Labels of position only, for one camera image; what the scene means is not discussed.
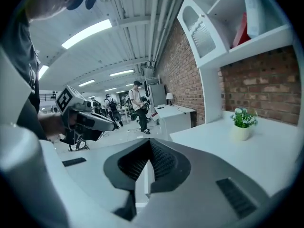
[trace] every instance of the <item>ceiling light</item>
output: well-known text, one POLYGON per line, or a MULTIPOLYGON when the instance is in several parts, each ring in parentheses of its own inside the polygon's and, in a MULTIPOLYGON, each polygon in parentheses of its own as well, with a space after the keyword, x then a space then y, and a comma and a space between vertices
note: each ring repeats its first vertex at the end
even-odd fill
POLYGON ((110 91, 110 90, 114 90, 114 89, 116 89, 116 88, 113 88, 113 89, 107 89, 107 90, 105 90, 105 92, 106 92, 106 91, 110 91))
POLYGON ((134 73, 134 70, 127 70, 127 71, 123 71, 123 72, 119 72, 119 73, 114 73, 114 74, 110 74, 110 76, 116 76, 116 75, 120 75, 120 74, 127 74, 127 73, 134 73))
POLYGON ((92 82, 95 82, 95 80, 90 80, 90 81, 87 81, 87 82, 84 82, 84 83, 82 83, 82 84, 80 84, 80 85, 78 85, 79 87, 82 87, 82 86, 85 86, 85 85, 88 85, 88 84, 90 84, 90 83, 92 83, 92 82))
POLYGON ((44 73, 47 71, 48 66, 43 65, 41 67, 41 69, 38 72, 38 81, 40 80, 40 78, 42 77, 42 75, 44 75, 44 73))
POLYGON ((69 49, 71 46, 75 45, 79 41, 99 32, 99 31, 102 31, 104 29, 108 29, 111 27, 112 27, 112 25, 111 25, 111 22, 109 19, 101 21, 97 24, 94 24, 94 25, 80 31, 79 33, 77 33, 76 35, 74 35, 73 37, 68 39, 61 46, 64 47, 65 49, 69 49))

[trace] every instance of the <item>white corrugated ceiling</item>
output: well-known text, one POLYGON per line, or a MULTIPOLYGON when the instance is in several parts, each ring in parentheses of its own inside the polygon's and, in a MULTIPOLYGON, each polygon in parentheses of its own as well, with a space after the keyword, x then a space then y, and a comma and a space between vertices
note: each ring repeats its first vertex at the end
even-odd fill
MULTIPOLYGON (((173 4, 166 31, 170 30, 181 1, 176 0, 173 4)), ((152 53, 161 9, 165 7, 167 16, 171 4, 172 0, 168 0, 167 6, 163 6, 163 0, 157 1, 152 53)), ((50 67, 39 82, 40 89, 61 90, 68 84, 80 92, 101 92, 113 87, 124 90, 125 85, 134 80, 143 81, 140 67, 148 62, 151 12, 152 0, 97 0, 91 10, 83 3, 76 10, 65 10, 51 19, 33 22, 31 38, 39 51, 41 66, 50 67), (61 46, 76 33, 106 19, 110 19, 112 28, 98 32, 68 50, 61 46), (134 69, 134 73, 109 76, 128 69, 134 69), (91 79, 95 82, 78 87, 91 79)))

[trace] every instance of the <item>lampshade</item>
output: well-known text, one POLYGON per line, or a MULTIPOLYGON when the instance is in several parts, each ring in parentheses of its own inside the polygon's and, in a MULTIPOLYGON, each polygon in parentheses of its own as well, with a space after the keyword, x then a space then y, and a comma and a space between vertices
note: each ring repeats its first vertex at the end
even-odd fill
POLYGON ((173 94, 172 93, 167 93, 166 100, 171 100, 171 99, 174 99, 173 94))

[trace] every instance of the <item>table lamp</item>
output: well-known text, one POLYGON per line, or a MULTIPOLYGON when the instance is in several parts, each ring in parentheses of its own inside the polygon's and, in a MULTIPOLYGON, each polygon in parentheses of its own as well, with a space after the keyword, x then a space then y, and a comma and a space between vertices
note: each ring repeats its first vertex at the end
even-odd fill
POLYGON ((170 105, 172 105, 172 102, 171 102, 172 99, 174 99, 173 94, 172 93, 167 93, 166 100, 170 100, 170 105))

